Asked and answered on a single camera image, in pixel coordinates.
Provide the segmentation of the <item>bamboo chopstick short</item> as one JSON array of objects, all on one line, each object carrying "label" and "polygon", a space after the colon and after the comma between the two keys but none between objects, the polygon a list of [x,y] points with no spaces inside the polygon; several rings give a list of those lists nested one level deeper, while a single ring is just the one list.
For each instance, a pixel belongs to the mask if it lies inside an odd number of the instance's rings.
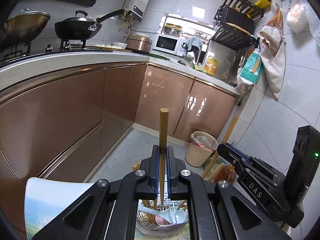
[{"label": "bamboo chopstick short", "polygon": [[211,161],[209,162],[207,168],[205,169],[205,171],[203,172],[201,178],[206,180],[207,174],[210,172],[210,170],[212,169],[212,167],[214,166],[214,164],[216,163],[218,157],[219,157],[219,153],[222,149],[222,146],[227,142],[227,140],[229,139],[237,121],[238,121],[239,117],[234,115],[231,123],[228,126],[227,132],[225,133],[225,136],[223,137],[222,143],[217,147],[216,152],[213,155],[213,158],[211,159]]}]

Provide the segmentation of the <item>light blue ceramic spoon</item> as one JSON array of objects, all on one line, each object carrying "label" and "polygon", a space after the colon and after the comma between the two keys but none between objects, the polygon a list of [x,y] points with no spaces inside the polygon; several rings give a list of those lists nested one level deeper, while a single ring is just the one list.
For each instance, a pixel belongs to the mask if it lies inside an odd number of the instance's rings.
[{"label": "light blue ceramic spoon", "polygon": [[154,210],[154,209],[151,209],[151,208],[147,208],[147,207],[142,206],[142,205],[138,205],[138,211],[143,211],[145,213],[150,213],[150,214],[152,214],[154,216],[162,217],[165,220],[169,221],[170,223],[173,223],[170,209],[159,211],[159,210]]}]

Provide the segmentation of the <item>pink ceramic spoon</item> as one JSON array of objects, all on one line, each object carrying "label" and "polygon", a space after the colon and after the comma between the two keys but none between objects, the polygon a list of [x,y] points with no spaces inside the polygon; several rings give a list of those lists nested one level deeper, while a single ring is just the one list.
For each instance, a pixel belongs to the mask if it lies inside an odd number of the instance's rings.
[{"label": "pink ceramic spoon", "polygon": [[164,218],[162,217],[159,217],[159,216],[156,216],[155,217],[155,223],[159,226],[161,225],[170,225],[170,222],[165,220]]}]

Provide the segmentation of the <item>brown kitchen cabinets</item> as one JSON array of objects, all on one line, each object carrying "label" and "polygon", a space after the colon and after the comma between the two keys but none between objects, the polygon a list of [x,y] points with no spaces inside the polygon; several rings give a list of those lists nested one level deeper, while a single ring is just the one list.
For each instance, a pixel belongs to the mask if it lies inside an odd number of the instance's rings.
[{"label": "brown kitchen cabinets", "polygon": [[29,178],[82,182],[134,124],[170,136],[217,136],[236,96],[224,85],[148,63],[107,63],[41,75],[1,91],[1,211],[25,233]]}]

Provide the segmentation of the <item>amber oil bottle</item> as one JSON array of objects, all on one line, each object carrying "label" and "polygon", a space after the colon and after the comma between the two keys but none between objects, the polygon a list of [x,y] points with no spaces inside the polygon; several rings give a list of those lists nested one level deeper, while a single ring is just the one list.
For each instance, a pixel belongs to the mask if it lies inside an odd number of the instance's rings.
[{"label": "amber oil bottle", "polygon": [[216,177],[214,178],[214,182],[218,183],[220,180],[225,180],[233,185],[236,180],[236,177],[237,175],[234,170],[234,166],[228,165],[224,166],[222,170],[216,175]]}]

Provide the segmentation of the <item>beige trash bin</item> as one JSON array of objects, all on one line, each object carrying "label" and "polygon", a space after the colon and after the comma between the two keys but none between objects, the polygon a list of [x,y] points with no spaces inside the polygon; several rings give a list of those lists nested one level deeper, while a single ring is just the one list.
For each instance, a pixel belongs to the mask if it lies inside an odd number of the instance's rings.
[{"label": "beige trash bin", "polygon": [[195,131],[190,139],[185,160],[193,167],[200,167],[216,151],[218,142],[212,135],[202,131]]}]

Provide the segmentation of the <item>landscape print table mat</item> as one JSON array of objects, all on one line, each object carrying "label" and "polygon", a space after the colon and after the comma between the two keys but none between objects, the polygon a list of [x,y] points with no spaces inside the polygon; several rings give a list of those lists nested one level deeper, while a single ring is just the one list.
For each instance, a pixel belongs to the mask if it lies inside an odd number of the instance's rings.
[{"label": "landscape print table mat", "polygon": [[[70,183],[40,178],[27,181],[24,200],[24,220],[27,239],[51,222],[72,204],[92,183]],[[152,232],[136,226],[135,239],[189,239],[189,223],[174,231]]]}]

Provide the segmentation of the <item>teal hanging package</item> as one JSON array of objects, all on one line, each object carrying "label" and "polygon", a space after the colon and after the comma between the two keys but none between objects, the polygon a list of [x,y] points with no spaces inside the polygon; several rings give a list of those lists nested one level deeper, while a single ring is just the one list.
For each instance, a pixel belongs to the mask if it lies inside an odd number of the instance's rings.
[{"label": "teal hanging package", "polygon": [[249,86],[256,85],[260,77],[262,66],[263,63],[260,56],[260,49],[255,48],[240,70],[240,73],[237,75],[238,84]]}]

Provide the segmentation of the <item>yellow detergent bottle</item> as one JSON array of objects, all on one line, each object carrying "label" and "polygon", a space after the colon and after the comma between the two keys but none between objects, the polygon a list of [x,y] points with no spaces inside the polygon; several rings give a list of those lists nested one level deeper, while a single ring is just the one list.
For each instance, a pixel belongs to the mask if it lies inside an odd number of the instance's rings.
[{"label": "yellow detergent bottle", "polygon": [[204,65],[205,73],[209,74],[210,76],[214,76],[219,62],[213,58],[212,56],[208,56],[207,61]]}]

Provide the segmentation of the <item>white cloth hanging bag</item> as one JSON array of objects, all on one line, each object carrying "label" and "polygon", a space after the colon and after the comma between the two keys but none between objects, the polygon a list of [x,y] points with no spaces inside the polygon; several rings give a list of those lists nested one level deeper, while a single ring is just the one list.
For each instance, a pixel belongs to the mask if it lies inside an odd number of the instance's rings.
[{"label": "white cloth hanging bag", "polygon": [[278,28],[264,25],[257,33],[261,39],[260,57],[264,65],[268,85],[276,100],[284,82],[286,54],[284,37]]}]

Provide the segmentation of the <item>white microwave oven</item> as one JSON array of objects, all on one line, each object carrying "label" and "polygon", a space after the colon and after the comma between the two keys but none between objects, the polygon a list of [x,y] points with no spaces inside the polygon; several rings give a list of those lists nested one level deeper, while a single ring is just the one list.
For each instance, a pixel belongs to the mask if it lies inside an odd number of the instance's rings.
[{"label": "white microwave oven", "polygon": [[183,56],[183,42],[184,39],[181,37],[166,34],[155,34],[152,37],[151,49],[176,56]]}]

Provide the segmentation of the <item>black dish rack shelf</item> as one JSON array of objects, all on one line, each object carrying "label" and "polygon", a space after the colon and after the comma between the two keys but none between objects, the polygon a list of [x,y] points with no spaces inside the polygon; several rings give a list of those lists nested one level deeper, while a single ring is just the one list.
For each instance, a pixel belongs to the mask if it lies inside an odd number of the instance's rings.
[{"label": "black dish rack shelf", "polygon": [[254,24],[264,16],[264,9],[249,0],[224,0],[214,16],[210,40],[234,51],[247,46],[257,47]]}]

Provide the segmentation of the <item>white gas water heater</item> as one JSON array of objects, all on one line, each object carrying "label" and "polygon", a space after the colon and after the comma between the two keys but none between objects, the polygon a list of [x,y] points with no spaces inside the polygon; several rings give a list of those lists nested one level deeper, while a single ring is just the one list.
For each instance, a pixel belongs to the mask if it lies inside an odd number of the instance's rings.
[{"label": "white gas water heater", "polygon": [[149,0],[126,0],[123,9],[127,15],[141,22]]}]

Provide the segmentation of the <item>black wok with lid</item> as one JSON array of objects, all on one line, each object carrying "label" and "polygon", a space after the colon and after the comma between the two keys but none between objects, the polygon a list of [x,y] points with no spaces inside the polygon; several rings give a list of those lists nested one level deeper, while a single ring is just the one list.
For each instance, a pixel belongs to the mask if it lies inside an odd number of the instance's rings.
[{"label": "black wok with lid", "polygon": [[61,40],[89,40],[99,33],[102,28],[102,22],[109,18],[123,15],[124,9],[110,12],[95,20],[88,18],[88,13],[83,10],[77,10],[75,16],[67,18],[63,21],[56,22],[55,33]]}]

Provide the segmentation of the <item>steel wok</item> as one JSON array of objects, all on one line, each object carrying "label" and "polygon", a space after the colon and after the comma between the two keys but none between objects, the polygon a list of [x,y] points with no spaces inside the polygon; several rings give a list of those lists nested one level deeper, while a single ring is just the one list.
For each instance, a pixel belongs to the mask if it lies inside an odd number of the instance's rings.
[{"label": "steel wok", "polygon": [[1,49],[37,38],[50,20],[47,12],[23,9],[1,27]]}]

